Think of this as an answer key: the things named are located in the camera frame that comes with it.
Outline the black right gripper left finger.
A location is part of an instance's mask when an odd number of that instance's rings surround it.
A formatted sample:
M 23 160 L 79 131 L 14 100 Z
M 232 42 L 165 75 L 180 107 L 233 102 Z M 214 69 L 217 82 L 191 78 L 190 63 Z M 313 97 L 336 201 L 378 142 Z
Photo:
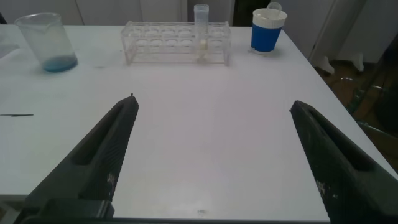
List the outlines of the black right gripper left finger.
M 117 102 L 26 197 L 23 218 L 107 218 L 139 104 Z

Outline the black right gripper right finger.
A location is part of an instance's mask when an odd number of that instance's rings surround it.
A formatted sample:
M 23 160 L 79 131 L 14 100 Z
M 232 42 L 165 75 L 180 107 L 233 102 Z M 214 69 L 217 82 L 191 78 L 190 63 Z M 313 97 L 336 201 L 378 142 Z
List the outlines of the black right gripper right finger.
M 330 221 L 397 222 L 397 179 L 314 107 L 290 112 Z

